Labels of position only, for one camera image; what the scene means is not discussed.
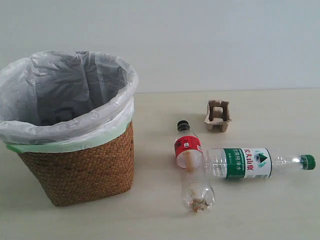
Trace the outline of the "red label clear bottle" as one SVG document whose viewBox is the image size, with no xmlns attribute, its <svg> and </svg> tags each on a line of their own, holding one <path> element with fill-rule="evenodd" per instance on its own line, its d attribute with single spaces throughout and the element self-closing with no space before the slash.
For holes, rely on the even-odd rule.
<svg viewBox="0 0 320 240">
<path fill-rule="evenodd" d="M 177 131 L 174 151 L 181 179 L 182 200 L 188 211 L 192 213 L 209 212 L 216 200 L 207 175 L 201 141 L 190 130 L 186 120 L 177 123 Z"/>
</svg>

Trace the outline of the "white plastic bin liner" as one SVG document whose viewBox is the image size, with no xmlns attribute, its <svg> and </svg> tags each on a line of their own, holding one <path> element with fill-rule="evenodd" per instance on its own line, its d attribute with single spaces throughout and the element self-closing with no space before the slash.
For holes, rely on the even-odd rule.
<svg viewBox="0 0 320 240">
<path fill-rule="evenodd" d="M 67 153 L 123 134 L 134 114 L 135 69 L 103 52 L 43 51 L 0 72 L 0 139 L 16 153 Z"/>
</svg>

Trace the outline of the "woven brown wicker basket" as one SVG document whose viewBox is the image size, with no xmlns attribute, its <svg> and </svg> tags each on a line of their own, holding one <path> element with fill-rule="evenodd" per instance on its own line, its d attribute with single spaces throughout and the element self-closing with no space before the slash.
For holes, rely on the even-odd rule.
<svg viewBox="0 0 320 240">
<path fill-rule="evenodd" d="M 97 147 L 18 156 L 56 207 L 122 194 L 131 189 L 134 179 L 133 123 L 119 137 Z"/>
</svg>

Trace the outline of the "green label clear bottle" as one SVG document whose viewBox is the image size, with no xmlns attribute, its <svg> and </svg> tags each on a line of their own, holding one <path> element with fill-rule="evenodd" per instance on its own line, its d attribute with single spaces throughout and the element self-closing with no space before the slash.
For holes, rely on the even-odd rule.
<svg viewBox="0 0 320 240">
<path fill-rule="evenodd" d="M 211 148 L 206 151 L 207 169 L 216 179 L 268 179 L 286 171 L 312 171 L 310 154 L 285 155 L 267 148 Z"/>
</svg>

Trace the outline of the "brown cardboard cup carrier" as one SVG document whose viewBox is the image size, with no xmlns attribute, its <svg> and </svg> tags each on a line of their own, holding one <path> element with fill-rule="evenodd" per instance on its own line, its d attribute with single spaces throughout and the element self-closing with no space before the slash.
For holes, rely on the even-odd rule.
<svg viewBox="0 0 320 240">
<path fill-rule="evenodd" d="M 225 100 L 208 100 L 206 103 L 206 117 L 204 123 L 208 131 L 219 130 L 225 133 L 230 124 L 229 101 Z"/>
</svg>

